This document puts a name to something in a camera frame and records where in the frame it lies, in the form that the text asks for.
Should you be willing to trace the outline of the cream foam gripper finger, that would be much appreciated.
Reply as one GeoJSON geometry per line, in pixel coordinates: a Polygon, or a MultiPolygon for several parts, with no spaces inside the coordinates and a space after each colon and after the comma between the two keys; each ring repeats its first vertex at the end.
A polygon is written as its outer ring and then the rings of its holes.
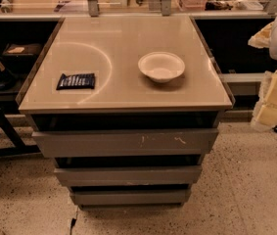
{"type": "Polygon", "coordinates": [[[251,126],[274,127],[277,125],[277,70],[264,73],[258,97],[253,110],[251,126]]]}
{"type": "Polygon", "coordinates": [[[267,24],[249,39],[248,44],[257,49],[269,48],[271,44],[272,27],[273,23],[267,24]]]}

